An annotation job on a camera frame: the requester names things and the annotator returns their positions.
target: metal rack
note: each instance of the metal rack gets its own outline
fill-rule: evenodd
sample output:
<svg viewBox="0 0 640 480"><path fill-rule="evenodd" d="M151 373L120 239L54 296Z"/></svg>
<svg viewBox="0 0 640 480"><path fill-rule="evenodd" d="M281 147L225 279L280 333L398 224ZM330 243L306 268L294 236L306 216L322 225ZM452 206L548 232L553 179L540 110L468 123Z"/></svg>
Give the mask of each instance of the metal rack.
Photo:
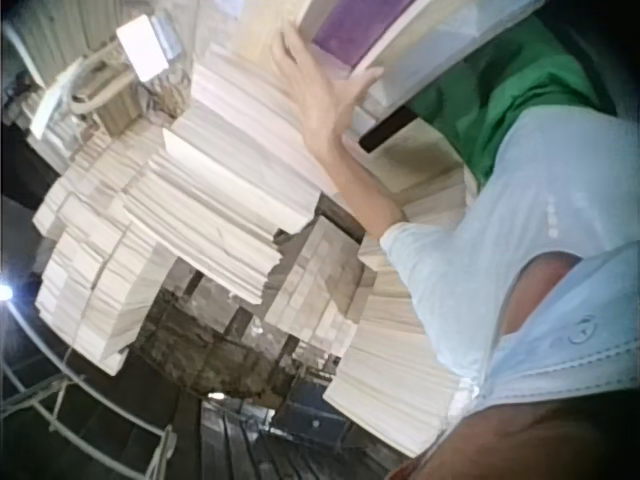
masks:
<svg viewBox="0 0 640 480"><path fill-rule="evenodd" d="M160 428L141 420L132 413L124 410L109 399L105 398L100 392L95 390L91 385L84 381L84 378L73 371L64 363L50 348L42 341L38 334L31 328L24 316L11 302L6 303L7 310L15 319L16 323L24 330L29 339L38 347L38 349L60 370L61 373L40 382L32 387L25 387L16 377L14 372L6 365L3 359L0 359L3 374L7 376L9 381L16 387L18 394L4 401L0 418L4 419L9 415L23 410L25 408L34 408L50 423L50 431L56 430L60 435L69 440L87 455L99 461L103 465L113 469L114 471L128 478L136 480L161 480L165 477L166 464L173 451L175 450L177 435L173 432L171 425ZM67 387L78 386L93 398L110 408L117 414L126 418L135 425L160 437L160 442L156 447L153 457L145 472L138 472L123 465L117 460L105 455L100 450L85 442L76 433L69 430L64 424L58 420L60 406L64 400ZM56 394L56 404L53 412L49 412L41 405L41 401L46 397Z"/></svg>

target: light blue shirt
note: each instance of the light blue shirt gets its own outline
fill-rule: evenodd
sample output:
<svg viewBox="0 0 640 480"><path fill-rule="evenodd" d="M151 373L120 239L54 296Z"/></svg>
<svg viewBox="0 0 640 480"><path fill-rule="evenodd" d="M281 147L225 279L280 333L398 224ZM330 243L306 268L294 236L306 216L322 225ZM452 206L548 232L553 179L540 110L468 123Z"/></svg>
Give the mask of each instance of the light blue shirt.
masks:
<svg viewBox="0 0 640 480"><path fill-rule="evenodd" d="M505 298L532 259L590 259L640 240L639 138L638 125L586 108L531 108L457 228L403 223L383 235L444 366L481 381Z"/></svg>
<svg viewBox="0 0 640 480"><path fill-rule="evenodd" d="M585 259L502 337L471 413L637 388L640 242Z"/></svg>

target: fingers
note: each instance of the fingers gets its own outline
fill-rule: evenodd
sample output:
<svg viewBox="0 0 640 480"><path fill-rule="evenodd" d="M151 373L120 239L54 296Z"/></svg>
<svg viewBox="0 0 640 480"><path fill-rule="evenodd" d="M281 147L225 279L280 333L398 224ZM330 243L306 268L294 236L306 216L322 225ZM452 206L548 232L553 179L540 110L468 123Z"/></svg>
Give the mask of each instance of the fingers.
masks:
<svg viewBox="0 0 640 480"><path fill-rule="evenodd" d="M353 78L353 95L354 98L360 99L362 98L367 91L380 80L382 74L384 73L384 69L382 67L371 68L366 70L364 73L358 75L356 78Z"/></svg>
<svg viewBox="0 0 640 480"><path fill-rule="evenodd" d="M287 22L283 28L284 40L295 62L302 68L317 68L316 61L300 37L293 23Z"/></svg>
<svg viewBox="0 0 640 480"><path fill-rule="evenodd" d="M298 66L287 53L284 45L284 39L280 34L276 35L273 45L271 46L271 55L277 70L285 81L287 81L289 86L298 83L300 80Z"/></svg>
<svg viewBox="0 0 640 480"><path fill-rule="evenodd" d="M341 91L343 98L350 103L360 103L373 84L380 80L383 73L383 68L376 67L366 70L357 77L342 81Z"/></svg>

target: light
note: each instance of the light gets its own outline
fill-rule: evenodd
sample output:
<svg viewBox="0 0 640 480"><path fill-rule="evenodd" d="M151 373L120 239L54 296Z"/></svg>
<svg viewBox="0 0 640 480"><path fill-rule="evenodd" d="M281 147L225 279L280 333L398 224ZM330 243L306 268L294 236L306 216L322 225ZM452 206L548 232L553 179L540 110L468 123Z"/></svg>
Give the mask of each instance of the light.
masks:
<svg viewBox="0 0 640 480"><path fill-rule="evenodd" d="M13 289L9 285L0 283L0 302L8 302L13 298Z"/></svg>
<svg viewBox="0 0 640 480"><path fill-rule="evenodd" d="M116 35L142 82L151 80L169 68L167 57L147 15L141 15L119 27Z"/></svg>

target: purple board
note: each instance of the purple board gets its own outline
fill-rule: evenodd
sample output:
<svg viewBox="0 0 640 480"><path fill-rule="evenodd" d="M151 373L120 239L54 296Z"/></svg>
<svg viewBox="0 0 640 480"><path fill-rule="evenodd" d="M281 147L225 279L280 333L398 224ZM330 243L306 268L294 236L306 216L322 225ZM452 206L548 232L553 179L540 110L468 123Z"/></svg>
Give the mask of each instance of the purple board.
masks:
<svg viewBox="0 0 640 480"><path fill-rule="evenodd" d="M355 67L414 0L340 0L314 43Z"/></svg>

